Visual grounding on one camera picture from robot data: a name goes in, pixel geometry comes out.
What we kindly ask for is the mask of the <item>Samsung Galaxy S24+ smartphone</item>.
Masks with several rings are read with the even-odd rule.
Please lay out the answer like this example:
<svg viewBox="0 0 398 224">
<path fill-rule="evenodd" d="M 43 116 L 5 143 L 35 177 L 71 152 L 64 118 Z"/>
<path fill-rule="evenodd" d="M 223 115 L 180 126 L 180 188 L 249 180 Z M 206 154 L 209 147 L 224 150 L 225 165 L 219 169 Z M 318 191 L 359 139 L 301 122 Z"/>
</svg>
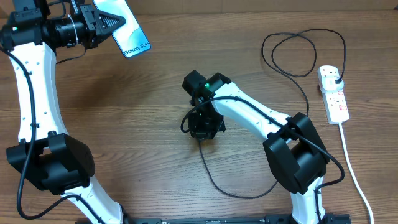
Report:
<svg viewBox="0 0 398 224">
<path fill-rule="evenodd" d="M 133 58 L 151 49 L 126 0 L 93 0 L 93 3 L 100 11 L 125 18 L 126 23 L 113 32 L 113 37 L 126 58 Z"/>
</svg>

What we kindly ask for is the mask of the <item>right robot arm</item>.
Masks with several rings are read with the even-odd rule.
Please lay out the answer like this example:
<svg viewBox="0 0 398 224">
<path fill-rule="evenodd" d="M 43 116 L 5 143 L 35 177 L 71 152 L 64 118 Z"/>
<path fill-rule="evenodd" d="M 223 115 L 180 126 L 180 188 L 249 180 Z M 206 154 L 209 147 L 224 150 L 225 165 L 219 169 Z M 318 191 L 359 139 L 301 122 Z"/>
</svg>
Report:
<svg viewBox="0 0 398 224">
<path fill-rule="evenodd" d="M 320 186 L 330 158 L 308 116 L 274 111 L 220 73 L 207 79 L 194 70 L 182 87 L 194 107 L 183 119 L 193 138 L 214 138 L 231 118 L 262 141 L 272 174 L 290 192 L 292 222 L 326 223 Z"/>
</svg>

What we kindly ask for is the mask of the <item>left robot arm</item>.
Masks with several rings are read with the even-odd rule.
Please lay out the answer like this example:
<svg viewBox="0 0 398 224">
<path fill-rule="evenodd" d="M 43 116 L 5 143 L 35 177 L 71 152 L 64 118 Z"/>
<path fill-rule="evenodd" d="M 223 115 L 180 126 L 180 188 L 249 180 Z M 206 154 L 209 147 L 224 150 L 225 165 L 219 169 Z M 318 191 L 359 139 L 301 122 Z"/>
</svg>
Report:
<svg viewBox="0 0 398 224">
<path fill-rule="evenodd" d="M 21 114 L 18 145 L 7 160 L 41 191 L 69 200 L 90 223 L 131 223 L 95 177 L 89 147 L 71 137 L 63 123 L 55 84 L 56 50 L 82 45 L 92 49 L 125 23 L 125 18 L 71 1 L 59 17 L 46 1 L 15 1 L 1 29 L 1 51 L 14 67 Z"/>
</svg>

